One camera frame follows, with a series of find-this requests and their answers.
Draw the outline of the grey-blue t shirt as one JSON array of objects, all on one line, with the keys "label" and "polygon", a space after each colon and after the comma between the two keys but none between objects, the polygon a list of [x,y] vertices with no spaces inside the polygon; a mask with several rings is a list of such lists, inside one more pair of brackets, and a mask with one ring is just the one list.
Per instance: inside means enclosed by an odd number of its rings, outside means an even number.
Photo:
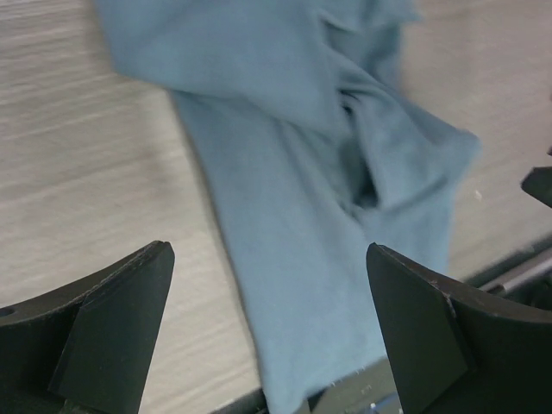
[{"label": "grey-blue t shirt", "polygon": [[385,346],[371,243],[448,266],[477,139],[400,90],[410,1],[99,1],[119,73],[166,89],[203,168],[272,413]]}]

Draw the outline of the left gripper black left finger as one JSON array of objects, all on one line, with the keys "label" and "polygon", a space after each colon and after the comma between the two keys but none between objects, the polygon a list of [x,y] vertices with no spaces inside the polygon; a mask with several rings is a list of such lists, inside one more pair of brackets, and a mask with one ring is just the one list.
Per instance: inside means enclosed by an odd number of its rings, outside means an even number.
[{"label": "left gripper black left finger", "polygon": [[136,413],[175,255],[153,241],[89,276],[1,309],[3,413]]}]

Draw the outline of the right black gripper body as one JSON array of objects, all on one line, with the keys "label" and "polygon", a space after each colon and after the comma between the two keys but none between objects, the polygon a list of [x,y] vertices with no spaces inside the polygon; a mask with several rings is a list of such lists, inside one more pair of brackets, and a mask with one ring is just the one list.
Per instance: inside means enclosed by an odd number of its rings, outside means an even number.
[{"label": "right black gripper body", "polygon": [[522,190],[541,203],[552,203],[552,166],[537,166],[524,178]]}]

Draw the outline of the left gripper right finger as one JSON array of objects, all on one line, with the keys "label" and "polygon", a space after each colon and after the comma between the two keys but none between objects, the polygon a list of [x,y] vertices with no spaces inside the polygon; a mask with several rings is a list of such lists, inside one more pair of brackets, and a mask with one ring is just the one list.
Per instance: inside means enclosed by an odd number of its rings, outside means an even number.
[{"label": "left gripper right finger", "polygon": [[367,273],[405,413],[549,413],[551,313],[378,244]]}]

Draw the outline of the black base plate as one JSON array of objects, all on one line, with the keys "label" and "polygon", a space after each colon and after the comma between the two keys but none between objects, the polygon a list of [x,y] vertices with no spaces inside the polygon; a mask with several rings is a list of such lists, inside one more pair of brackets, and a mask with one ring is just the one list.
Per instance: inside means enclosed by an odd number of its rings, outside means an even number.
[{"label": "black base plate", "polygon": [[[516,282],[507,297],[524,304],[549,304],[543,285],[551,283],[551,236],[527,245],[491,264],[467,282],[474,287]],[[305,400],[299,413],[400,413],[402,411],[387,361],[361,371]]]}]

